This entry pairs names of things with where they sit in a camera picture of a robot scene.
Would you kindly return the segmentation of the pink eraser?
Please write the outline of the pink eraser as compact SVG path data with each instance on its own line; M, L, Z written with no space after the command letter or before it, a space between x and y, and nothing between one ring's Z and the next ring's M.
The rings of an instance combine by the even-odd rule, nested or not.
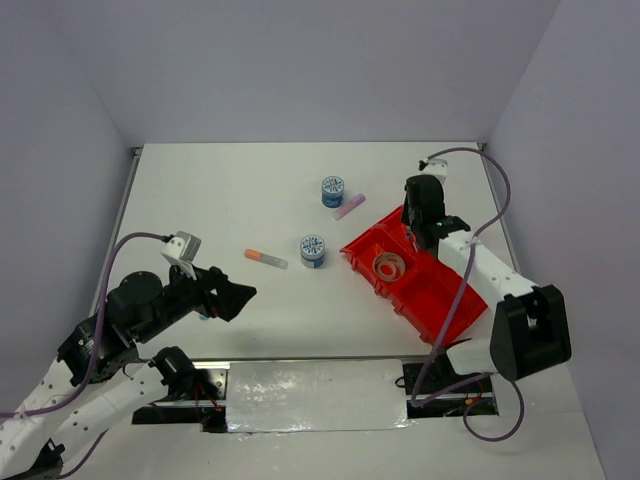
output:
M332 218L334 220L340 220L350 212L352 212L355 208L360 206L362 203L366 201L366 197L364 194L360 193L350 200L343 203L339 208L337 208L332 214Z

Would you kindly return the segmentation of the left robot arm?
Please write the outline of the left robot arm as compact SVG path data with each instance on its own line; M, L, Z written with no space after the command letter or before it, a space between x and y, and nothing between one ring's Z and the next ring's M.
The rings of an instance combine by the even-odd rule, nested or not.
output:
M79 446L98 438L124 416L167 396L182 399L217 388L178 347L164 347L125 385L100 393L138 347L190 313L229 322L256 295L220 269L189 277L173 266L169 282L134 272L106 296L97 313L80 322L58 349L45 377L1 426L1 476L53 479Z

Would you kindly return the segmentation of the small clear tape roll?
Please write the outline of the small clear tape roll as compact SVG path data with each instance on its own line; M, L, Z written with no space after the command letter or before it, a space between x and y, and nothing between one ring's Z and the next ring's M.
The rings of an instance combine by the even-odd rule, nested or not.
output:
M376 273L385 282L394 282L402 275L401 269L395 263L383 262L376 266Z

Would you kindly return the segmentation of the large clear tape roll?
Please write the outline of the large clear tape roll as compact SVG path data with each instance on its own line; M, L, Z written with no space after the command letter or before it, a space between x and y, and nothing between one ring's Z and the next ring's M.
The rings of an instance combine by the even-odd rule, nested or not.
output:
M401 269L401 273L402 275L399 276L395 281L397 281L400 277L402 277L405 273L406 273L406 264L404 262L404 260L402 259L402 257L398 254L392 253L392 252L382 252L380 254L378 254L373 261L372 264L372 268L374 270L374 273L378 276L378 274L376 273L376 266L378 264L381 264L383 262L391 262L391 263L395 263L399 266L399 268Z

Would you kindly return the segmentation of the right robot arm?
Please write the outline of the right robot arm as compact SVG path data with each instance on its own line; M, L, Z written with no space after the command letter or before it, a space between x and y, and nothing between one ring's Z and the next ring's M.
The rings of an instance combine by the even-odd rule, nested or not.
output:
M494 315L489 338L445 349L447 359L434 369L442 389L457 391L475 373L498 373L516 381L571 358L561 291L521 276L483 245L464 221L447 216L443 185L437 177L407 179L401 221L418 249L453 270Z

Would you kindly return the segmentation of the blue tape stack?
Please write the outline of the blue tape stack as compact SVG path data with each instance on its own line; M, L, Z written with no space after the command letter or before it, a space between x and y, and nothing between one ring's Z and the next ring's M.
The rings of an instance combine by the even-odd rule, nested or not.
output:
M339 176L327 176L321 182L321 201L325 207L338 208L344 200L345 183Z
M315 234L306 235L300 241L299 251L302 264L311 269L320 268L325 259L325 242Z

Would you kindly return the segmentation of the orange capped lead case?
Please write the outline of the orange capped lead case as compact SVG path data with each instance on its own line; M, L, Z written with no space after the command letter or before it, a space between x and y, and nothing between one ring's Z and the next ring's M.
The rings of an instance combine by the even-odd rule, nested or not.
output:
M276 256L265 254L257 250L246 249L244 252L244 256L247 259L250 259L259 263L263 263L272 267L276 267L279 269L286 269L288 267L288 262L286 260Z

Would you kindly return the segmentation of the blue pen refill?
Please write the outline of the blue pen refill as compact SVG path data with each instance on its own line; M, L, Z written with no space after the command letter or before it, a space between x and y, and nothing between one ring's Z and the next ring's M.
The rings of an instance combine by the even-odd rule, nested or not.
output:
M413 248L413 250L414 250L415 252L418 252L418 251L419 251L419 248L418 248L418 246L416 245L415 237L414 237L414 235L411 233L411 231L410 231L410 230L407 230L407 231L406 231L406 239L407 239L407 241L409 242L409 244L411 245L411 247Z

